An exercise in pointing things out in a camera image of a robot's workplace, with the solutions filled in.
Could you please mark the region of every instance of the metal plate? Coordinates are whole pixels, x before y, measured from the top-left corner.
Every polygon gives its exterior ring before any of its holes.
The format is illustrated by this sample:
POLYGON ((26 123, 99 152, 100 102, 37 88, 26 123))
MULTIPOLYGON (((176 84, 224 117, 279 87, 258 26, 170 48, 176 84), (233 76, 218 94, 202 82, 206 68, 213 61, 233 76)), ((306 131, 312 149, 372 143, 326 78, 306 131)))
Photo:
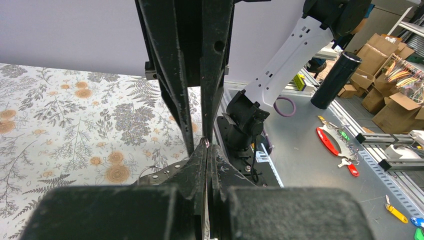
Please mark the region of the metal plate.
MULTIPOLYGON (((345 167, 338 168, 341 158, 331 155, 318 139, 315 129, 322 123, 317 115, 341 126, 338 118, 328 109, 321 110, 310 103, 305 95, 287 94, 296 103, 297 113, 293 117, 282 117, 272 111, 264 122, 265 129, 275 148, 271 154, 275 168, 285 187, 339 188, 352 194, 361 205, 376 239, 413 239, 415 228, 404 224, 389 213, 385 207, 385 196, 406 217, 412 217, 388 185, 373 171, 367 161, 356 166, 359 177, 353 177, 345 167)), ((291 111, 285 101, 277 102, 282 112, 291 111)), ((349 134, 356 147, 363 147, 349 134)), ((391 178, 386 173, 382 176, 391 178)))

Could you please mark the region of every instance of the red key fob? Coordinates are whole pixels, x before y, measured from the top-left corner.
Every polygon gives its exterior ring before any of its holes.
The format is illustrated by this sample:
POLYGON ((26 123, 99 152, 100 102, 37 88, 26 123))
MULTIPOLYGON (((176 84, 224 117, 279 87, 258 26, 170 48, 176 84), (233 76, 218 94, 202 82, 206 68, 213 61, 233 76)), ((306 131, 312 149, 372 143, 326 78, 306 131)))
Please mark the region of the red key fob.
POLYGON ((347 165, 347 169, 349 169, 350 173, 354 177, 359 177, 359 172, 358 172, 357 168, 355 167, 355 165, 353 165, 353 164, 347 165))
POLYGON ((324 130, 322 130, 320 127, 316 128, 316 134, 318 134, 319 139, 321 140, 322 144, 334 155, 338 156, 339 151, 333 146, 329 138, 324 133, 324 130))

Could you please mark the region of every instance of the yellow label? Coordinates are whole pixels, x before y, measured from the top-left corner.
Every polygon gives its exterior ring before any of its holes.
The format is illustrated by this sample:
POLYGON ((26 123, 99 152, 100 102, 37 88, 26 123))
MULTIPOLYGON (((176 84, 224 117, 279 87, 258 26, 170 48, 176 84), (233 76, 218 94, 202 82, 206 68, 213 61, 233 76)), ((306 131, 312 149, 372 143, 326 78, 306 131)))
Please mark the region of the yellow label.
POLYGON ((305 76, 303 74, 296 74, 293 78, 293 82, 296 84, 299 91, 303 91, 306 88, 305 76))

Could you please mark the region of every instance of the floral tablecloth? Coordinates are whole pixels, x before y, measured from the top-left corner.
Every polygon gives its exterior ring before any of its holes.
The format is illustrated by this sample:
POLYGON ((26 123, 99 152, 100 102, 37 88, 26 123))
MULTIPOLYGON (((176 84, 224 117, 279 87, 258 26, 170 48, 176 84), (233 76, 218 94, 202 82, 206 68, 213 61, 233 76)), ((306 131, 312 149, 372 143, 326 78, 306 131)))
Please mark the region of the floral tablecloth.
MULTIPOLYGON (((200 89, 189 95, 198 143, 200 89)), ((17 239, 53 188, 129 185, 186 157, 157 81, 0 64, 0 239, 17 239)))

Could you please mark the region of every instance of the cardboard box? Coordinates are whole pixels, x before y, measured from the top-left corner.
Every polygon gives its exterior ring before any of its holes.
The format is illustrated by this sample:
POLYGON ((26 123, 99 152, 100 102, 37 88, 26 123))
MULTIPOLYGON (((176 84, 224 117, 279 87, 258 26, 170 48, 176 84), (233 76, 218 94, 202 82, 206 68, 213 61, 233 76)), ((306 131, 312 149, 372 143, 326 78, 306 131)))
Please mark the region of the cardboard box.
POLYGON ((390 68, 392 61, 394 61, 398 57, 395 53, 392 53, 390 57, 381 65, 378 71, 374 74, 374 77, 377 79, 381 74, 386 73, 386 71, 390 68))
POLYGON ((356 72, 350 78, 350 80, 355 82, 359 87, 363 89, 369 88, 371 84, 373 84, 375 79, 376 78, 374 77, 374 75, 364 72, 361 69, 357 69, 356 72))
POLYGON ((397 49, 398 45, 387 41, 378 34, 374 34, 357 53, 357 56, 362 59, 359 69, 375 75, 387 58, 397 49))
POLYGON ((342 99, 350 99, 357 92, 356 88, 350 84, 344 85, 344 87, 338 92, 337 96, 342 99))
POLYGON ((356 82, 354 82, 354 81, 351 81, 350 83, 351 83, 351 84, 352 84, 352 86, 356 89, 355 96, 362 97, 362 95, 364 95, 364 94, 365 94, 365 92, 367 91, 366 89, 363 89, 362 87, 360 87, 360 86, 359 86, 359 84, 357 84, 357 83, 356 83, 356 82))
POLYGON ((374 80, 374 88, 377 89, 383 97, 389 97, 399 92, 399 89, 396 88, 396 82, 387 82, 384 73, 374 80))
POLYGON ((424 107, 398 92, 372 121, 387 134, 401 134, 424 128, 424 107))
POLYGON ((406 43, 399 42, 397 44, 397 50, 394 51, 394 53, 402 59, 407 59, 407 57, 415 53, 415 51, 412 48, 409 48, 406 43))
POLYGON ((372 114, 377 114, 385 106, 384 96, 373 88, 362 100, 361 105, 372 114))
POLYGON ((385 38, 387 41, 393 43, 393 44, 399 44, 400 42, 402 42, 402 38, 397 37, 397 36, 391 36, 391 35, 387 35, 387 34, 382 34, 381 35, 383 38, 385 38))

